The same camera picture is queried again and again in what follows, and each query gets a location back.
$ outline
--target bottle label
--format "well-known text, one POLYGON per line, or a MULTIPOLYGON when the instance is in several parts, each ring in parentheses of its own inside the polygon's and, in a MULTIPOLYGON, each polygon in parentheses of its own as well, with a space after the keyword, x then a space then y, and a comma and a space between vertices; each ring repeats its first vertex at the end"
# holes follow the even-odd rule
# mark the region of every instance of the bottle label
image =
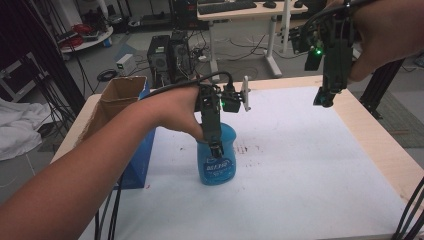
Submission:
POLYGON ((231 171, 233 168, 233 162, 228 158, 216 159, 209 157, 206 160, 206 163, 203 164, 203 172, 205 173, 206 178, 218 177, 228 171, 231 171))

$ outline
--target white table surface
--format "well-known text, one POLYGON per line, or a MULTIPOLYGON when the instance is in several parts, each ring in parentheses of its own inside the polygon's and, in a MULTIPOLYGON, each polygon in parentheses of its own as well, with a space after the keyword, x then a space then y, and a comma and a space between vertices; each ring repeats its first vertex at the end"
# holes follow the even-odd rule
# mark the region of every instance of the white table surface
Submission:
MULTIPOLYGON (((157 129, 146 187, 122 193, 117 239, 392 234, 405 203, 334 109, 312 106, 316 92, 253 90, 250 112, 222 113, 237 172, 219 186, 200 183, 190 136, 157 129)), ((90 225, 81 239, 92 238, 90 225)))

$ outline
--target computer tower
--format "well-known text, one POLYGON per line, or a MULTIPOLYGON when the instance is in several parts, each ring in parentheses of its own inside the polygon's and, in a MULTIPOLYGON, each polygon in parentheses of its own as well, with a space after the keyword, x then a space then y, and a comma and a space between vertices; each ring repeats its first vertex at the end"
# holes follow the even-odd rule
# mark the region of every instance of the computer tower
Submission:
POLYGON ((193 66, 188 46, 187 31, 174 30, 171 35, 171 46, 174 52, 176 74, 187 76, 193 73, 193 66))
POLYGON ((207 21, 197 19, 197 0, 173 0, 174 27, 180 30, 209 30, 207 21))
POLYGON ((147 51, 153 87, 175 83, 175 61, 169 35, 153 36, 147 51))

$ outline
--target green led light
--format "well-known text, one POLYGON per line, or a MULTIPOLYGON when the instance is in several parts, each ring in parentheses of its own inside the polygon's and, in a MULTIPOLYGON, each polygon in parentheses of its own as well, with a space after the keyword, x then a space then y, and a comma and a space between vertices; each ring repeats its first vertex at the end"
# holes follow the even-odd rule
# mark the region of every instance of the green led light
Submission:
POLYGON ((321 55, 321 54, 322 54, 322 50, 321 50, 321 49, 319 49, 319 48, 317 48, 317 49, 315 49, 315 53, 316 53, 317 55, 321 55))

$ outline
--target human arm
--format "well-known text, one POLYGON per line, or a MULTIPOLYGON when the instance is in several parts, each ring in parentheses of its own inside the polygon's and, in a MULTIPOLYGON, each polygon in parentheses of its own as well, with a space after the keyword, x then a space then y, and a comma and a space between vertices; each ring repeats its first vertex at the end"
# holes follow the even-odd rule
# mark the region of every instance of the human arm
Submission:
POLYGON ((128 106, 0 207, 2 237, 77 239, 152 128, 202 138, 193 115, 197 92, 197 87, 175 89, 128 106))
MULTIPOLYGON (((342 3, 328 1, 327 7, 342 3)), ((362 52, 349 79, 361 81, 377 68, 424 49, 423 13, 422 0, 377 0, 359 7, 353 20, 362 52)))

